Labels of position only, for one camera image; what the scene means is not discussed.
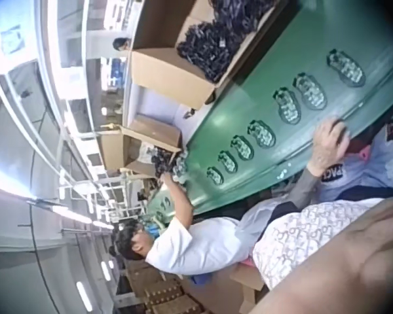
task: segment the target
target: metal pipe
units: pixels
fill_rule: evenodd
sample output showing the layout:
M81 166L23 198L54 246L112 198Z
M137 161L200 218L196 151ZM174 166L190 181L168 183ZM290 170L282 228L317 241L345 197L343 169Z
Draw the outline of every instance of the metal pipe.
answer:
M63 228L61 229L62 234L111 234L110 231L94 231L94 230L81 230L81 229L70 229Z

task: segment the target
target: open cardboard box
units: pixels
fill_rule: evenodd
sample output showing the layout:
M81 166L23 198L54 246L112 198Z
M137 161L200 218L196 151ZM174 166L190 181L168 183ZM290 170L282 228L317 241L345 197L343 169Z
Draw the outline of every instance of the open cardboard box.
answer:
M246 37L227 72L214 84L205 79L204 73L197 66L181 58L176 51L177 44L185 40L185 34L191 25L214 19L209 0L146 1L134 39L133 82L188 107L200 109L212 93L224 85L231 71L240 67L249 56L259 38L266 32L267 27L264 26L275 8L270 9L261 19L258 31Z
M243 303L239 313L248 314L256 305L256 294L261 291L264 283L256 267L242 263L237 264L230 278L242 285Z
M180 151L180 134L180 130L174 126L138 114L129 128L122 128L116 134L99 136L98 144L106 170L126 168L134 173L155 177L153 164L137 160L141 142L145 141L175 154Z

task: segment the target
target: stack of boxes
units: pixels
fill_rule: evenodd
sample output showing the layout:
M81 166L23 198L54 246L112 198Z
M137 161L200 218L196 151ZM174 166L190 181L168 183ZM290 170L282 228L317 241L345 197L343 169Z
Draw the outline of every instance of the stack of boxes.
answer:
M177 276L162 276L159 270L144 261L128 262L125 276L136 297L143 300L147 308L146 314L209 313L204 312L200 304L186 295Z

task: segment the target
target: cardboard box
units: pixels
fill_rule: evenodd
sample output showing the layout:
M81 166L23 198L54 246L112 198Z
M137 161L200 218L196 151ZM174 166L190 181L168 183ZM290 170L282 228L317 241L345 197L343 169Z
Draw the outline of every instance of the cardboard box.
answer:
M189 296L184 295L173 301L153 306L154 314L200 314L201 307Z
M211 94L224 85L236 67L253 50L255 36L265 33L265 24L275 11L268 11L258 32L249 34L222 79L213 84L195 65L181 58L176 46L191 25L211 22L214 11L209 0L157 0L143 4L132 52L132 80L194 109L200 109Z
M119 133L103 134L98 137L106 170L126 168L135 173L155 177L153 164L137 160L141 143L144 141L169 150L179 152L181 132L174 126L138 114L129 128L121 128Z
M134 292L137 298L145 298L145 289L149 285L163 281L160 271L153 267L128 271L126 276L130 282L132 292Z
M264 286L261 274L257 268L239 263L230 278L242 285L243 303L239 313L248 314L256 305L256 292Z
M183 296L181 284L176 280L160 281L149 285L145 295L150 306L172 301Z

